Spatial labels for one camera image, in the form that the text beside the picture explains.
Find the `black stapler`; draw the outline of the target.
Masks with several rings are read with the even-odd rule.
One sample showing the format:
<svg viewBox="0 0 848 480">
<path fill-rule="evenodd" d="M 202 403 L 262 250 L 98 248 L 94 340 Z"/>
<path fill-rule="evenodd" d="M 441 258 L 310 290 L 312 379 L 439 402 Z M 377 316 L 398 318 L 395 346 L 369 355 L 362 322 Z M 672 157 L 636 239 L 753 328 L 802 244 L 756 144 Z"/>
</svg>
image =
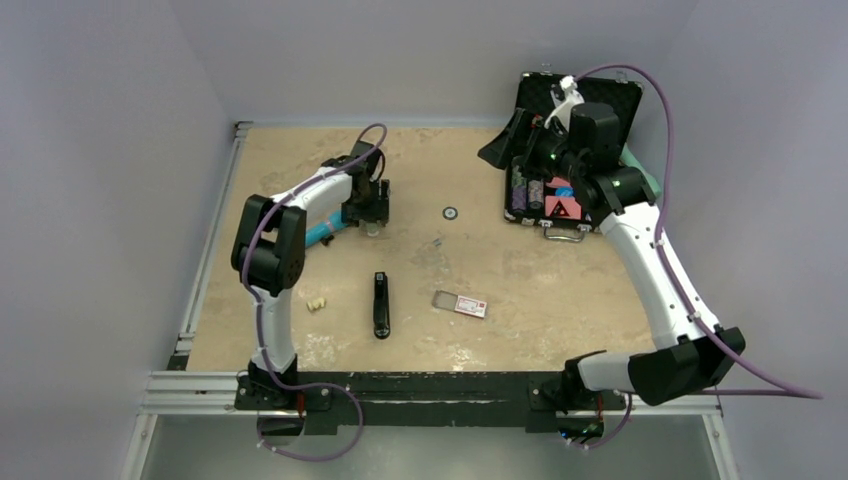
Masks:
<svg viewBox="0 0 848 480">
<path fill-rule="evenodd" d="M 387 339 L 391 334 L 389 280 L 385 272 L 374 275 L 373 333 L 377 339 Z"/>
</svg>

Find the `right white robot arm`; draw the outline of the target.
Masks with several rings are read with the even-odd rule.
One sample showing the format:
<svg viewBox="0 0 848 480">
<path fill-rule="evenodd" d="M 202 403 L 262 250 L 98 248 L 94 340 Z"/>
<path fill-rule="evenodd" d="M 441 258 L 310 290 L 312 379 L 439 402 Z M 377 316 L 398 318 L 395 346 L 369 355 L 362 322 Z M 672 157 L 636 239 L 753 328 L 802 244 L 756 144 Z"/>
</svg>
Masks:
<svg viewBox="0 0 848 480">
<path fill-rule="evenodd" d="M 677 257 L 659 225 L 660 209 L 644 174 L 620 161 L 620 122 L 604 103 L 581 103 L 569 122 L 545 126 L 515 109 L 504 130 L 478 153 L 500 170 L 520 168 L 531 178 L 569 182 L 593 227 L 614 246 L 646 313 L 654 351 L 598 351 L 565 362 L 560 380 L 542 394 L 564 409 L 584 407 L 601 391 L 639 396 L 656 406 L 716 386 L 746 341 L 725 329 L 706 307 L 689 312 L 696 294 L 672 271 Z"/>
</svg>

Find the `beige green stapler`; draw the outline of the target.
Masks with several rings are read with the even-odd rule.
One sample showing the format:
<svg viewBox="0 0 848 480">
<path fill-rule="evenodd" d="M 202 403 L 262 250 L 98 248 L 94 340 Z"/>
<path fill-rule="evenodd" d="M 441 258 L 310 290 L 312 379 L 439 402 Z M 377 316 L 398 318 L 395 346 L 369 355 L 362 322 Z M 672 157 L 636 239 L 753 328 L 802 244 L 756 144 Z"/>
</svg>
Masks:
<svg viewBox="0 0 848 480">
<path fill-rule="evenodd" d="M 380 234 L 381 226 L 378 223 L 366 222 L 364 232 L 368 237 L 376 237 Z"/>
</svg>

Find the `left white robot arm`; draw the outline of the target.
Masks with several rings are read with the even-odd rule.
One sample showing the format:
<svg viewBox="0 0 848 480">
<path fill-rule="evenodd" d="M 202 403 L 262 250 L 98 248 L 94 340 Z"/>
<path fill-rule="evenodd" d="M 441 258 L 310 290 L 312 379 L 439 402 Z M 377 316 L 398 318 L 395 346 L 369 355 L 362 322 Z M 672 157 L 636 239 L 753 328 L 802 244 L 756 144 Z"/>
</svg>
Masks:
<svg viewBox="0 0 848 480">
<path fill-rule="evenodd" d="M 292 405 L 301 387 L 291 296 L 305 267 L 308 227 L 337 212 L 344 226 L 378 234 L 390 218 L 390 183 L 380 173 L 384 166 L 382 150 L 359 140 L 349 154 L 323 162 L 288 191 L 245 201 L 231 266 L 255 307 L 257 342 L 248 377 L 272 408 Z"/>
</svg>

